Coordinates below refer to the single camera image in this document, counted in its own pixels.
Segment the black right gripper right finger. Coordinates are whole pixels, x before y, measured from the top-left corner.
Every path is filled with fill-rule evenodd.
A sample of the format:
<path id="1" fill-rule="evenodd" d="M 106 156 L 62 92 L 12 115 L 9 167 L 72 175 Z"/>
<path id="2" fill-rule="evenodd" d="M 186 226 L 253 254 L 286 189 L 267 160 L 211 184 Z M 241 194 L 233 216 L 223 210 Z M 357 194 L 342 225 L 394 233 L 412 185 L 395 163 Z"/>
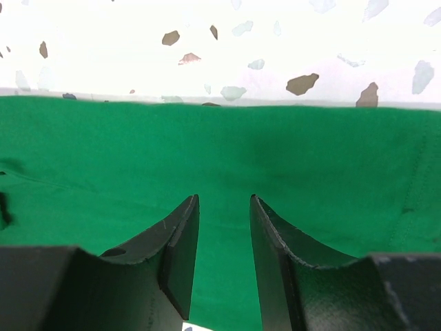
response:
<path id="1" fill-rule="evenodd" d="M 355 258 L 250 199 L 264 330 L 439 330 L 440 255 Z"/>

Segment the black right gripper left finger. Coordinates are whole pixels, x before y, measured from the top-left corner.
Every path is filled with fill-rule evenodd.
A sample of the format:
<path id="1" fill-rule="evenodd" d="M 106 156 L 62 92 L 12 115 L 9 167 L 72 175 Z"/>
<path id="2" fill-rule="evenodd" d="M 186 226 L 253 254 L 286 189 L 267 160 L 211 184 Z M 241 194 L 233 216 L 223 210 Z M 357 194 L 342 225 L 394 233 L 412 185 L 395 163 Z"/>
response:
<path id="1" fill-rule="evenodd" d="M 75 245 L 1 247 L 2 330 L 180 330 L 189 319 L 199 198 L 94 255 Z"/>

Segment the green t shirt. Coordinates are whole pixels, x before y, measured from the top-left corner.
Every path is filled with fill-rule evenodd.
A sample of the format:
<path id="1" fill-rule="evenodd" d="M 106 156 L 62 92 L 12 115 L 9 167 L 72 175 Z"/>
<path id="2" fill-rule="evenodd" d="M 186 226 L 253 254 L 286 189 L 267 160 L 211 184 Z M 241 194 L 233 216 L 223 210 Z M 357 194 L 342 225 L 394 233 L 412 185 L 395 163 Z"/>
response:
<path id="1" fill-rule="evenodd" d="M 249 198 L 352 256 L 440 250 L 440 113 L 1 99 L 4 245 L 100 254 L 197 194 L 190 319 L 259 330 Z"/>

